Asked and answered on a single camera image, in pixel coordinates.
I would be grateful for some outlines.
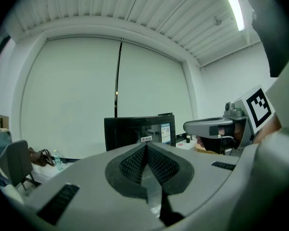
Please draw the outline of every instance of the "plastic bottle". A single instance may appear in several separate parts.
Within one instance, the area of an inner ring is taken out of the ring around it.
[[[57,150],[54,150],[53,153],[54,153],[53,157],[54,157],[54,160],[56,161],[58,170],[62,170],[63,168],[62,168],[62,163],[61,163],[59,152]]]

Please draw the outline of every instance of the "chair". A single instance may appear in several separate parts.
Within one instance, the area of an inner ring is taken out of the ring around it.
[[[34,181],[31,175],[33,167],[30,161],[27,141],[13,142],[4,149],[0,155],[0,169],[14,187],[19,183],[23,185],[26,176],[29,174]]]

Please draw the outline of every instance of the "corrugated ceiling panel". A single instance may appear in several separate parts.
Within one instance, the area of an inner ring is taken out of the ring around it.
[[[66,17],[124,19],[165,35],[205,65],[260,41],[251,27],[248,1],[239,2],[242,32],[227,0],[19,0],[8,19],[17,33]]]

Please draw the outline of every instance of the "label sticker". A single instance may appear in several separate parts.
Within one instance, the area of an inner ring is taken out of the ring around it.
[[[250,108],[256,128],[265,122],[265,120],[272,114],[262,89],[259,89],[250,98],[248,98],[246,103]]]
[[[146,142],[146,141],[151,141],[151,140],[152,140],[152,136],[140,138],[140,141],[141,141],[141,142]]]
[[[161,124],[160,127],[162,130],[162,143],[165,144],[170,142],[170,123]]]

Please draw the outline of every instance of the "desk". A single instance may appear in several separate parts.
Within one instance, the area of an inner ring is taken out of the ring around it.
[[[195,147],[197,140],[192,140],[190,143],[186,143],[186,140],[183,140],[181,142],[178,142],[175,144],[175,147],[184,149],[184,150],[190,150]]]
[[[46,166],[41,167],[35,164],[32,164],[33,171],[31,172],[33,178],[35,181],[39,183],[45,183],[48,180],[50,180],[52,177],[56,176],[57,174],[60,174],[62,171],[64,171],[65,168],[71,166],[73,163],[67,163],[62,164],[62,170],[58,170],[56,166],[52,167],[49,164],[46,164]]]

